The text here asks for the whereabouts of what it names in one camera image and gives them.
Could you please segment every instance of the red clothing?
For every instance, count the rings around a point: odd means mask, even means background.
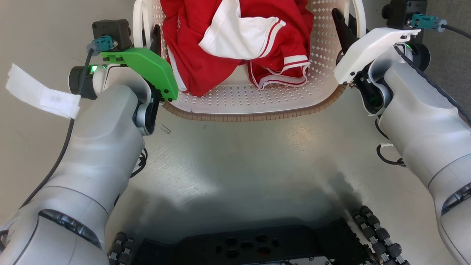
[[[250,80],[260,89],[269,83],[305,84],[314,20],[305,9],[307,1],[240,0],[237,10],[235,1],[161,0],[172,67],[178,68],[187,92],[203,96],[245,60]],[[250,26],[258,22],[259,29]]]

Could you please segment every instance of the cable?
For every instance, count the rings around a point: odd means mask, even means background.
[[[146,167],[147,156],[148,156],[147,149],[144,148],[144,153],[141,153],[141,156],[139,156],[139,160],[140,160],[140,162],[138,164],[139,168],[136,171],[134,171],[131,174],[131,177],[129,177],[129,178],[135,177],[137,174],[139,174],[139,172],[141,172],[144,169],[144,167]]]
[[[379,124],[378,124],[378,119],[375,119],[375,120],[374,120],[374,126],[375,126],[376,129],[381,133],[381,135],[384,136],[384,138],[386,138],[386,139],[389,140],[389,137],[388,137],[385,133],[383,133],[383,131],[381,131],[380,126],[379,126]]]
[[[444,96],[451,105],[455,106],[458,109],[458,112],[464,116],[469,125],[471,125],[471,117],[466,113],[466,111],[452,98],[448,95],[443,89],[441,89],[435,82],[433,82],[426,74],[424,74],[420,69],[418,69],[414,63],[404,55],[404,53],[399,49],[399,47],[394,47],[398,54],[402,57],[404,61],[408,63],[421,77],[423,77],[431,86],[433,86],[442,96]]]
[[[0,231],[0,251],[3,252],[5,250],[5,245],[3,244],[3,242],[1,241],[1,238],[4,236],[4,235],[8,235],[8,230],[2,230]]]
[[[460,34],[460,35],[465,36],[465,37],[468,38],[468,39],[471,39],[471,34],[469,34],[469,33],[467,33],[467,32],[464,32],[464,31],[462,31],[461,29],[457,29],[457,28],[455,28],[455,27],[448,26],[448,25],[446,25],[446,24],[442,24],[441,27],[442,27],[442,28],[449,29],[449,30],[451,30],[451,31],[453,31],[453,32],[456,32],[456,33],[458,33],[458,34]]]
[[[90,49],[89,52],[88,52],[88,55],[87,55],[87,59],[85,60],[84,70],[82,71],[82,73],[80,75],[79,91],[78,91],[77,95],[81,95],[81,93],[82,93],[83,84],[85,83],[85,74],[87,72],[88,67],[90,66],[90,60],[91,60],[92,54],[93,54],[93,49]],[[51,179],[52,175],[54,174],[54,172],[56,171],[56,169],[59,166],[60,162],[62,161],[62,158],[64,158],[65,151],[67,150],[67,146],[69,145],[69,142],[70,142],[70,137],[72,135],[72,130],[73,130],[74,123],[75,123],[75,120],[70,119],[69,128],[67,129],[67,135],[65,137],[64,145],[62,146],[59,157],[57,158],[55,164],[52,166],[51,170],[46,175],[46,177],[42,180],[42,182],[39,183],[39,185],[36,187],[36,189],[34,189],[33,192],[30,194],[30,196],[28,196],[28,198],[24,201],[24,203],[21,205],[20,209],[23,208],[28,203],[30,203],[30,201],[33,199],[34,196],[36,196],[36,194],[39,192],[39,190],[42,189],[42,187],[44,187],[44,185],[46,185],[46,183],[49,181],[49,179]]]
[[[401,167],[406,167],[406,165],[404,164],[404,161],[402,158],[399,158],[397,160],[397,162],[394,162],[394,161],[391,161],[391,160],[387,160],[384,158],[384,156],[382,156],[381,154],[381,148],[383,148],[383,146],[380,144],[378,145],[378,147],[376,147],[376,153],[378,154],[378,156],[380,157],[380,159],[385,162],[385,163],[388,163],[390,165],[394,165],[394,166],[401,166]]]

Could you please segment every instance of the laundry basket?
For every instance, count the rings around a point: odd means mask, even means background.
[[[150,23],[162,26],[165,15],[160,0],[154,1]],[[179,93],[179,98],[166,102],[164,108],[171,113],[192,120],[203,121],[260,121],[288,118],[318,112],[334,103],[345,90],[333,75],[335,61],[341,47],[332,9],[343,10],[348,17],[349,1],[313,0],[307,9],[314,14],[311,37],[308,82],[303,87],[272,84],[265,90],[257,89],[248,78],[247,70],[240,66],[222,84],[199,98]],[[167,45],[162,40],[162,57],[167,58]]]

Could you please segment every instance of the teal connector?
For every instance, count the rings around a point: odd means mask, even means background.
[[[118,43],[114,41],[110,36],[103,36],[96,40],[93,40],[89,45],[87,45],[87,52],[92,49],[92,56],[97,56],[103,51],[109,51],[118,46]]]
[[[423,14],[414,14],[412,20],[407,22],[409,26],[414,28],[423,28],[423,29],[435,29],[439,32],[444,31],[445,29],[441,27],[442,24],[446,24],[447,21],[438,17],[427,16]]]

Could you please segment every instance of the floor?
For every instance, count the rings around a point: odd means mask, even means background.
[[[471,5],[469,0],[429,0],[427,13],[446,19],[448,25],[471,32]],[[423,43],[432,53],[426,74],[448,92],[467,113],[471,113],[471,40],[452,31],[428,31]]]
[[[364,2],[368,27],[383,25],[379,16],[387,1]],[[8,25],[0,29],[0,50],[8,51],[0,54],[1,83],[14,62],[46,86],[66,91],[69,69],[83,64],[91,22],[130,21],[132,5],[130,0],[0,3],[0,22]],[[32,25],[41,26],[30,31]],[[81,106],[88,105],[84,100]],[[68,121],[26,106],[6,90],[0,90],[0,120],[3,222],[49,171]],[[210,232],[318,226],[348,217],[363,204],[411,264],[456,264],[438,235],[425,187],[407,169],[377,157],[376,146],[386,140],[355,90],[318,114],[285,120],[206,123],[161,109],[157,122],[155,134],[146,138],[147,167],[113,211],[108,239],[121,230],[137,239],[175,243]]]

